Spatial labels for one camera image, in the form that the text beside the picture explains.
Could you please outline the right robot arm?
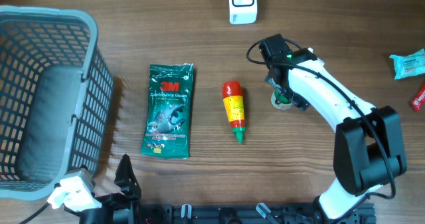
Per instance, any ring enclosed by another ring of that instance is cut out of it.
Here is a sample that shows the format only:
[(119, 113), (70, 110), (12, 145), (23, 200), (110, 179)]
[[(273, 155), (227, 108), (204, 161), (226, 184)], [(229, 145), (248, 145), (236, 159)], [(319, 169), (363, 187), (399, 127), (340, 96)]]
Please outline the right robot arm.
[(325, 69), (312, 49), (297, 46), (280, 34), (258, 41), (265, 81), (278, 110), (314, 107), (335, 132), (335, 180), (311, 203), (289, 203), (274, 217), (264, 203), (257, 212), (270, 223), (375, 223), (371, 197), (392, 199), (395, 179), (407, 170), (398, 113), (377, 108), (345, 88)]

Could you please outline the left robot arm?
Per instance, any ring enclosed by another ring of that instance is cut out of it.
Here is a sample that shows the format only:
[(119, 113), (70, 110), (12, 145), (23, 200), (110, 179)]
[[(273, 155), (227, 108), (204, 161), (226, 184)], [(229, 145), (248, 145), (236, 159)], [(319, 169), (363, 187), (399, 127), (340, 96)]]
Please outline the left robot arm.
[(114, 184), (120, 188), (119, 193), (96, 197), (102, 206), (87, 209), (79, 214), (83, 224), (131, 224), (143, 223), (140, 205), (141, 188), (134, 175), (130, 157), (122, 156)]

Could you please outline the red chili sauce bottle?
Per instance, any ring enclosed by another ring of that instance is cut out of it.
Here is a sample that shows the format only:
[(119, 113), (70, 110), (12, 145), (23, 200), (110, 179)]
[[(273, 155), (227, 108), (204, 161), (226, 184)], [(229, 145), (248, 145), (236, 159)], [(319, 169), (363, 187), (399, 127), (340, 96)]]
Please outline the red chili sauce bottle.
[(232, 133), (242, 143), (246, 128), (243, 92), (239, 81), (230, 80), (222, 84), (222, 99)]

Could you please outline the red candy stick pack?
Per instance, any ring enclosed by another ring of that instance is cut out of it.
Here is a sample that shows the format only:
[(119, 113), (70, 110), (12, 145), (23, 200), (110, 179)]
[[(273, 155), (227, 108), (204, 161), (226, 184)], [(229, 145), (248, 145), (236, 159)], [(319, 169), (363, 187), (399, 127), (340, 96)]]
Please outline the red candy stick pack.
[(425, 97), (425, 85), (420, 89), (417, 95), (411, 102), (412, 108), (415, 112), (419, 112), (424, 105), (424, 97)]

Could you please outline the green 3M gloves package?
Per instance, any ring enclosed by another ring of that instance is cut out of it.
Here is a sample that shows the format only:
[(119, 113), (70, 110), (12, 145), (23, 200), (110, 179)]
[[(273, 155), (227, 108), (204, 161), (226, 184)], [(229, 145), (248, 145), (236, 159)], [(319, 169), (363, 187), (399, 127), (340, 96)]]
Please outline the green 3M gloves package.
[(150, 65), (142, 155), (189, 157), (194, 71), (192, 64)]

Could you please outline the white jar green lid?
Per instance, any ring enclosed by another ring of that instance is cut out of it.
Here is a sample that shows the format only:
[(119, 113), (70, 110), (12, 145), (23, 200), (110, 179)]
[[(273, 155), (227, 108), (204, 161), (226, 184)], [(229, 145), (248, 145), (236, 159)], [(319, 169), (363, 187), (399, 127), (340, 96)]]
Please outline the white jar green lid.
[(271, 95), (271, 103), (278, 110), (288, 110), (292, 107), (292, 103), (285, 96), (281, 95), (277, 89)]

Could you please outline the teal wet wipes pack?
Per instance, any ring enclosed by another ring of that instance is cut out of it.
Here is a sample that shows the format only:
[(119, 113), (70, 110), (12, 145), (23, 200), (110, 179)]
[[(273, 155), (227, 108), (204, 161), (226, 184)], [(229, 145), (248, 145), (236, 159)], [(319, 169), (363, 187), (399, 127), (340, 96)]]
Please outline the teal wet wipes pack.
[(395, 80), (424, 74), (424, 49), (408, 56), (390, 55), (393, 60)]

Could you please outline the white barcode scanner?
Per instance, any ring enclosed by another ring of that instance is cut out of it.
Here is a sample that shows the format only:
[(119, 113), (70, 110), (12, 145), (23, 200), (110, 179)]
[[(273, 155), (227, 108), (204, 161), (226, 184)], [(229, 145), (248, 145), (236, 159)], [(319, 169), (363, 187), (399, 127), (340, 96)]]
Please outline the white barcode scanner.
[(258, 14), (258, 0), (228, 0), (229, 22), (232, 25), (254, 23)]

